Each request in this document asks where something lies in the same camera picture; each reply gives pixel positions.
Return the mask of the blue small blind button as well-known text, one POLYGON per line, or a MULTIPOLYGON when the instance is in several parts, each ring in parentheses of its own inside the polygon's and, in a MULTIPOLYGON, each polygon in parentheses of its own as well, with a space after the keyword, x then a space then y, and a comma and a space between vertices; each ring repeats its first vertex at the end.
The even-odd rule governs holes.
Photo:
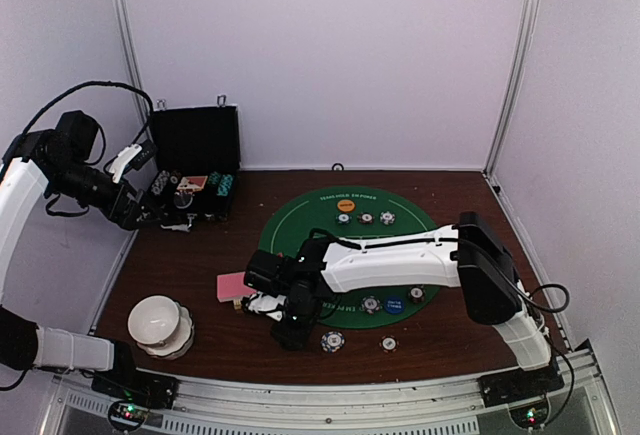
POLYGON ((401 297, 387 297, 384 301, 384 309, 391 315, 399 315, 405 311, 405 301, 401 297))

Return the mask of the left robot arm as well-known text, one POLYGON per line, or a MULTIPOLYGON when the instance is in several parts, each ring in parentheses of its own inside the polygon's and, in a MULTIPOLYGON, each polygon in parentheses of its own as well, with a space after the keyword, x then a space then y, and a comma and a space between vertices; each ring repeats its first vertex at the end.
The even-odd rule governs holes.
MULTIPOLYGON (((8 270, 29 215, 41 198, 76 200, 96 208, 122 229, 140 227, 149 204, 125 179, 128 166, 140 168, 152 155, 149 141, 133 142, 115 157, 107 172, 87 161, 97 122, 81 111, 63 114, 53 129, 18 135, 2 158, 1 270, 8 270)), ((92 371, 123 399, 137 397, 144 379, 130 346, 90 335, 54 329, 1 310, 1 363, 25 373, 39 368, 92 371)))

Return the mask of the orange black poker chip stack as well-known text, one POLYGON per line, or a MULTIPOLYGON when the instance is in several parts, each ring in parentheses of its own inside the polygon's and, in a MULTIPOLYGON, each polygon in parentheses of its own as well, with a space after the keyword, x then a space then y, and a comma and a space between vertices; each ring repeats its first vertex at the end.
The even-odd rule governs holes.
POLYGON ((399 341, 391 335, 383 336, 379 342, 379 346, 385 353, 393 353, 398 349, 399 341))

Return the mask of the red backed card deck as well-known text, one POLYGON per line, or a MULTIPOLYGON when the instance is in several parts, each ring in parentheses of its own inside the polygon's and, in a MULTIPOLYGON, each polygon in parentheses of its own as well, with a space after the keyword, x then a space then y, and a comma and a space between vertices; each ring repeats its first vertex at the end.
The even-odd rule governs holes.
POLYGON ((216 277, 216 296, 219 302, 241 299, 246 296, 244 273, 221 274, 216 277))

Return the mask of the orange dealer button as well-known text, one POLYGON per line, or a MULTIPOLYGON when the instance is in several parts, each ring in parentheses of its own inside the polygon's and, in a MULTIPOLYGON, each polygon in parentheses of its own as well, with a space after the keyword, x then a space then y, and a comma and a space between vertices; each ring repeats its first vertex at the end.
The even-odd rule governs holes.
POLYGON ((351 213, 355 210, 356 204, 351 199, 341 199, 337 202, 337 209, 341 213, 351 213))

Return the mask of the green chips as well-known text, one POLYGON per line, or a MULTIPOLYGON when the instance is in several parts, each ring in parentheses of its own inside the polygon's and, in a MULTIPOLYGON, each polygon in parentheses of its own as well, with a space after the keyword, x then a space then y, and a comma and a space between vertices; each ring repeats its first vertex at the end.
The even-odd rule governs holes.
POLYGON ((352 221, 352 216, 349 213, 339 213, 335 220, 338 225, 348 225, 352 221))

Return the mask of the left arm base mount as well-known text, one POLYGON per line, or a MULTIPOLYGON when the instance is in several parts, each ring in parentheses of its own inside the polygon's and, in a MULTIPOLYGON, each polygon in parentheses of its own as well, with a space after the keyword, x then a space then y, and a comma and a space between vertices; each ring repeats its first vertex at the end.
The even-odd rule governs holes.
POLYGON ((94 372, 91 379, 94 392, 149 409, 171 409, 179 388, 174 377, 139 371, 129 382, 105 372, 94 372))

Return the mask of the blue white poker chip stack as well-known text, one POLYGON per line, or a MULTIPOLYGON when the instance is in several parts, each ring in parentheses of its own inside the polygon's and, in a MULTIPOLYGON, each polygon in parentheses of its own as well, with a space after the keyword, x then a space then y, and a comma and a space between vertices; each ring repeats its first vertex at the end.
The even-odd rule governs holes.
POLYGON ((335 353, 345 345, 345 336, 339 331, 329 331, 321 337, 321 348, 326 353, 335 353))

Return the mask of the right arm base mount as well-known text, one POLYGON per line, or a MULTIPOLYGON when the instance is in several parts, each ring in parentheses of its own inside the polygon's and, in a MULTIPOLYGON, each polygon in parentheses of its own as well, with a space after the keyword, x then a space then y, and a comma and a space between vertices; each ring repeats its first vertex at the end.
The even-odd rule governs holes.
POLYGON ((564 387, 564 378, 551 367, 484 375, 477 382, 486 408, 535 398, 564 387))

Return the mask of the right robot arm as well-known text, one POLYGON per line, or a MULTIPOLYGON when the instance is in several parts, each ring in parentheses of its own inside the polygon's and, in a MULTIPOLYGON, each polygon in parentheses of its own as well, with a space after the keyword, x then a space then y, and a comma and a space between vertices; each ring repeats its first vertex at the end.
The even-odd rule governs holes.
POLYGON ((435 230, 379 239, 349 239, 314 228, 296 257, 276 258, 275 288, 283 315, 271 335, 286 350, 302 350, 322 305, 338 295, 378 287, 459 288, 468 317, 491 326, 514 354, 512 385, 535 395, 551 379, 552 347, 544 320, 513 256, 475 212, 435 230))

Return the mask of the blue white chips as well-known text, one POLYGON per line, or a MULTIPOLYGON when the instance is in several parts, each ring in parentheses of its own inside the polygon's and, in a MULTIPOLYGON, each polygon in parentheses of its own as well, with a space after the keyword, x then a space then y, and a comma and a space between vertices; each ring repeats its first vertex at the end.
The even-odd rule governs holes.
POLYGON ((393 225, 396 222, 396 214, 389 210, 382 211, 379 220, 385 226, 393 225))
POLYGON ((361 300, 362 310, 369 315, 373 315, 381 310, 381 302, 375 296, 366 296, 361 300))

